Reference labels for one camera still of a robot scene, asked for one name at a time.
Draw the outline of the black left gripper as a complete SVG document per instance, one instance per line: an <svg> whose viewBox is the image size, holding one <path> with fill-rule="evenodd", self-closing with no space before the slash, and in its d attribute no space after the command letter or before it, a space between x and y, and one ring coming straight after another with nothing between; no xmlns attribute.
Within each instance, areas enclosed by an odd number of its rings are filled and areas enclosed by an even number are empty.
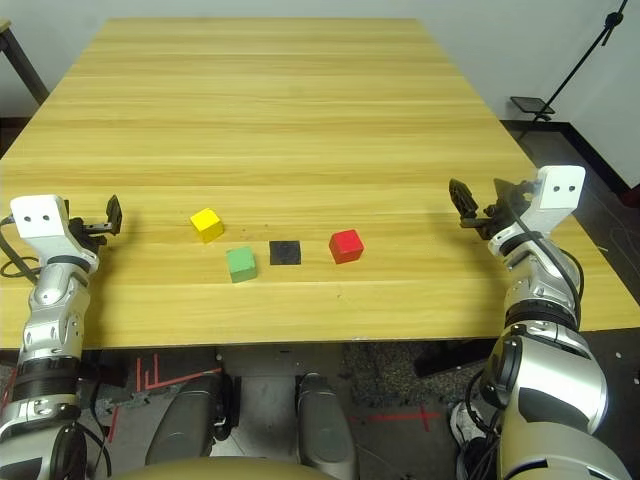
<svg viewBox="0 0 640 480"><path fill-rule="evenodd" d="M121 231L123 213L116 195L112 195L106 205L107 223L85 224L80 217L69 221L69 231L73 238L84 249L99 249L107 244L104 236L108 231L112 235L118 235Z"/></svg>

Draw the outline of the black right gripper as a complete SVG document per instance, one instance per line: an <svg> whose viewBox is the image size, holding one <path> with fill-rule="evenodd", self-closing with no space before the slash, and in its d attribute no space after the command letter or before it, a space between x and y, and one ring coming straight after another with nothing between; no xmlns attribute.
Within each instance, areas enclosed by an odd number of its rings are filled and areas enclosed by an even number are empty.
<svg viewBox="0 0 640 480"><path fill-rule="evenodd" d="M448 190L450 199L460 214L460 226L475 230L481 239L491 240L499 232L514 222L512 212L524 213L533 198L533 183L523 180L518 184L507 180L494 180L497 194L496 204L484 209L485 216L477 216L478 205L469 187L462 181L450 179Z"/></svg>

